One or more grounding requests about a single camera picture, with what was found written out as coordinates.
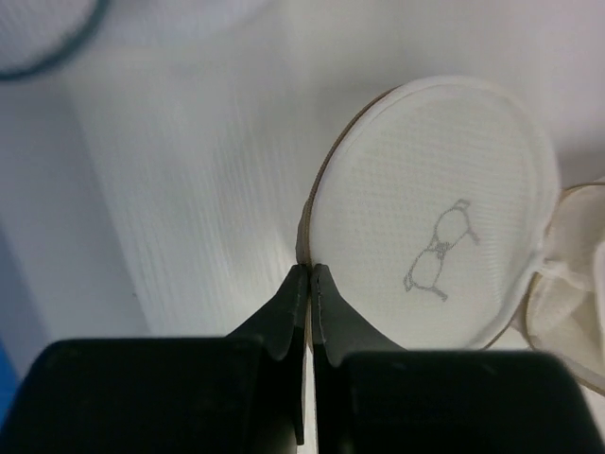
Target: mesh laundry bag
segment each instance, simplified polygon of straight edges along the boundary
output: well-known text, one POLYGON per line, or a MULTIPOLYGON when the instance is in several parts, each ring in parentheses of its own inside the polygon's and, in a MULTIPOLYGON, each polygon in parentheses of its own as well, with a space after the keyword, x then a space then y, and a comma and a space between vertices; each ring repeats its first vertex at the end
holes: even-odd
POLYGON ((527 297, 527 338, 579 381, 605 390, 605 186, 567 190, 548 230, 544 265, 527 297))
POLYGON ((366 106, 304 207, 297 257, 405 348, 477 348, 519 305, 559 192, 548 140, 489 83, 423 79, 366 106))

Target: white surface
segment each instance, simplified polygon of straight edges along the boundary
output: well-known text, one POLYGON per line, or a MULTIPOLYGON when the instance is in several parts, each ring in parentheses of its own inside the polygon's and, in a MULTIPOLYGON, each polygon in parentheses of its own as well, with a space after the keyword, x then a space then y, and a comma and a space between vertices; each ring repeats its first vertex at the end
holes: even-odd
POLYGON ((500 87, 415 80, 372 105, 332 155, 311 258, 403 347, 482 348, 540 267, 559 188, 549 140, 500 87))
POLYGON ((601 0, 226 2, 231 28, 177 43, 129 36, 149 2, 115 3, 77 64, 0 87, 0 263, 24 283, 0 281, 23 298, 0 300, 0 337, 21 373, 54 339, 243 321, 294 262, 325 152, 394 85, 492 80, 547 126, 563 183, 605 174, 601 0))

